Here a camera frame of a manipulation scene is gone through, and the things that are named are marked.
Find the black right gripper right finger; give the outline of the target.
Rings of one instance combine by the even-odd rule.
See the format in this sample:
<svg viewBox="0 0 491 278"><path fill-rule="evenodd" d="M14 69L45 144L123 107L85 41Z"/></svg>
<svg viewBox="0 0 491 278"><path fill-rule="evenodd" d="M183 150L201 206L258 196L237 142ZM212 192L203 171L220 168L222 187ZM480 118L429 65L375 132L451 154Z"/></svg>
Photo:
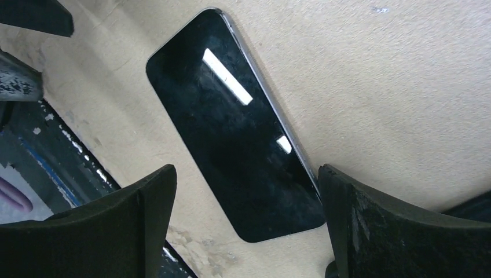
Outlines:
<svg viewBox="0 0 491 278"><path fill-rule="evenodd" d="M412 205L329 164L318 187L334 251L326 277L490 276L490 223Z"/></svg>

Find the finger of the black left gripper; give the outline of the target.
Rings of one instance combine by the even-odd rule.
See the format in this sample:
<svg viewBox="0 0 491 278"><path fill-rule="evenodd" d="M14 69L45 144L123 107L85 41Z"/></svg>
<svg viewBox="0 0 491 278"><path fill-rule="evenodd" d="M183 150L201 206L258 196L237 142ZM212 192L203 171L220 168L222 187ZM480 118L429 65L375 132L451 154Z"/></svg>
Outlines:
<svg viewBox="0 0 491 278"><path fill-rule="evenodd" d="M59 1L1 0L1 23L71 37L72 14Z"/></svg>
<svg viewBox="0 0 491 278"><path fill-rule="evenodd" d="M1 101L43 99L42 74L1 50Z"/></svg>

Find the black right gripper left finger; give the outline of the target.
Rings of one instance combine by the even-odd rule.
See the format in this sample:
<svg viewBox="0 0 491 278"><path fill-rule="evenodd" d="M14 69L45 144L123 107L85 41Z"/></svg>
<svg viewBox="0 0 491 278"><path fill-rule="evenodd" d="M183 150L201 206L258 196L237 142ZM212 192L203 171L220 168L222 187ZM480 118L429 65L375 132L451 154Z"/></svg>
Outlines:
<svg viewBox="0 0 491 278"><path fill-rule="evenodd" d="M1 225L2 277L156 277L177 189L167 164L43 221Z"/></svg>

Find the silver-edged black-screen phone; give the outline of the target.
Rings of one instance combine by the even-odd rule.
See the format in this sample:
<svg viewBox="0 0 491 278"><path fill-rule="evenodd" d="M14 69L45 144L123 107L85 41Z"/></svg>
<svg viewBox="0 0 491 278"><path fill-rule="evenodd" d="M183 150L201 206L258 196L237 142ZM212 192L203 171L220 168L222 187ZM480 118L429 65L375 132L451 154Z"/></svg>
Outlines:
<svg viewBox="0 0 491 278"><path fill-rule="evenodd" d="M149 58L146 75L242 240L324 224L315 176L223 11L198 13Z"/></svg>

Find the black phone case with cutout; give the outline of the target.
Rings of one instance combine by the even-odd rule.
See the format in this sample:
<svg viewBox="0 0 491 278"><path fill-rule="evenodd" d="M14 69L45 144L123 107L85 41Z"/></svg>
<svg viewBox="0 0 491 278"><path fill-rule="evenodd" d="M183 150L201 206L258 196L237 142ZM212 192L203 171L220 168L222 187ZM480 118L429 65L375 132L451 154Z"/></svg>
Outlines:
<svg viewBox="0 0 491 278"><path fill-rule="evenodd" d="M442 213L457 218L490 223L490 191Z"/></svg>

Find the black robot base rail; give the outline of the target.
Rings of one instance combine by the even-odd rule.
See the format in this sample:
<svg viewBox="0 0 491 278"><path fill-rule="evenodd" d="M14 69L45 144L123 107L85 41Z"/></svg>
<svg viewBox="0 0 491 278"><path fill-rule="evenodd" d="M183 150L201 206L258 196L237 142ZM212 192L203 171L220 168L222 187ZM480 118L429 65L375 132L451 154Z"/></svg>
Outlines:
<svg viewBox="0 0 491 278"><path fill-rule="evenodd" d="M1 225L43 221L120 190L45 101L1 102ZM193 277L166 240L156 277Z"/></svg>

